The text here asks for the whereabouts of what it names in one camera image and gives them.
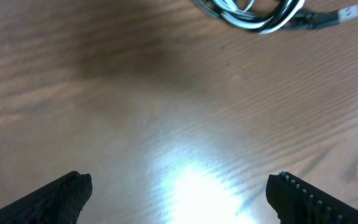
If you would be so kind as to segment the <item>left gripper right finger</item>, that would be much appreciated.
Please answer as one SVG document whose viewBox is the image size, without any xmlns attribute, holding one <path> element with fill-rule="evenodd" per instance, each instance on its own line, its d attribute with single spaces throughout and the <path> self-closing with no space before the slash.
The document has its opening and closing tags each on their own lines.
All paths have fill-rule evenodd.
<svg viewBox="0 0 358 224">
<path fill-rule="evenodd" d="M 358 210 L 289 172 L 270 174 L 268 204 L 281 224 L 358 224 Z"/>
</svg>

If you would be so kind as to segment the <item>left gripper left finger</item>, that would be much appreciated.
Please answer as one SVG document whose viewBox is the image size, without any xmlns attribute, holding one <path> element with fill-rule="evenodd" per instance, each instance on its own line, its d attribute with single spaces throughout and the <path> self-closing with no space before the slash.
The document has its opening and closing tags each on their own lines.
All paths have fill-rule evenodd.
<svg viewBox="0 0 358 224">
<path fill-rule="evenodd" d="M 76 224 L 92 191 L 90 174 L 71 171 L 0 208 L 0 224 Z"/>
</svg>

